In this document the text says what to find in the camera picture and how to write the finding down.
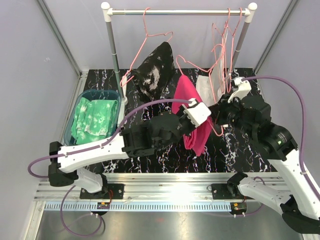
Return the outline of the green tie-dye trousers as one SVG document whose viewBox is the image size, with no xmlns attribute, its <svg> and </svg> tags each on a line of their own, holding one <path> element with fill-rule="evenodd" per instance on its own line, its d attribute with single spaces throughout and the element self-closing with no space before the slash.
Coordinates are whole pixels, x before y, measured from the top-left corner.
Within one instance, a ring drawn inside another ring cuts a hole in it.
<svg viewBox="0 0 320 240">
<path fill-rule="evenodd" d="M 75 107 L 71 137 L 76 145 L 103 140 L 114 132 L 117 123 L 118 100 L 81 97 Z"/>
</svg>

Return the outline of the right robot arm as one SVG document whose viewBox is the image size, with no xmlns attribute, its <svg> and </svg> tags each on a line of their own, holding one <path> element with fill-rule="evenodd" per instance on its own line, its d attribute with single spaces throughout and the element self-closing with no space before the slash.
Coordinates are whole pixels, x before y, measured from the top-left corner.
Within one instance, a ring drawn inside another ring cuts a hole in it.
<svg viewBox="0 0 320 240">
<path fill-rule="evenodd" d="M 260 96 L 235 97 L 224 94 L 210 107 L 218 125 L 231 125 L 246 135 L 256 151 L 277 170 L 290 193 L 256 182 L 243 172 L 227 181 L 232 198 L 249 197 L 279 213 L 300 234 L 320 233 L 320 201 L 302 175 L 300 151 L 291 133 L 271 120 L 271 106 Z"/>
</svg>

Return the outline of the black white patterned trousers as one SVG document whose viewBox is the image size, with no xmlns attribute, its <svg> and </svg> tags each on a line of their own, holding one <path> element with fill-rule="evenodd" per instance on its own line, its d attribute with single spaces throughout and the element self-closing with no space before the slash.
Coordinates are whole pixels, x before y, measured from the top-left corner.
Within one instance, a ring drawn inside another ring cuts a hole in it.
<svg viewBox="0 0 320 240">
<path fill-rule="evenodd" d="M 175 72 L 172 47 L 164 41 L 138 68 L 131 71 L 140 101 L 147 103 L 158 100 Z"/>
</svg>

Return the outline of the magenta pink trousers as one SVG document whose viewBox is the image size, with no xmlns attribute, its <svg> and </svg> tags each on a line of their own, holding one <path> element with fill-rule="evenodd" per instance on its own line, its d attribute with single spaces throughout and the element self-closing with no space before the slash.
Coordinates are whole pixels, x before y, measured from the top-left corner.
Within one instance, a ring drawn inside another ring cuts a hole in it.
<svg viewBox="0 0 320 240">
<path fill-rule="evenodd" d="M 213 127 L 210 110 L 192 81 L 184 74 L 179 77 L 173 98 L 191 101 L 191 103 L 173 102 L 171 111 L 174 114 L 182 113 L 186 117 L 190 129 L 183 132 L 184 147 L 200 156 L 205 152 L 205 145 Z"/>
</svg>

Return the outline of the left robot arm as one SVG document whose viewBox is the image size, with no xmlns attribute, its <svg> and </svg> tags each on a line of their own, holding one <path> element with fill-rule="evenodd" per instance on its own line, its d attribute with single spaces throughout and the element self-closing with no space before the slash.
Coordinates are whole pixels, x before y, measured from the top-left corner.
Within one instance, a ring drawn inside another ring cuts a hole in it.
<svg viewBox="0 0 320 240">
<path fill-rule="evenodd" d="M 75 185 L 96 198 L 107 196 L 107 179 L 85 166 L 111 160 L 150 156 L 155 151 L 178 142 L 202 123 L 201 117 L 165 112 L 146 123 L 119 130 L 114 136 L 92 143 L 63 146 L 48 167 L 52 187 Z"/>
</svg>

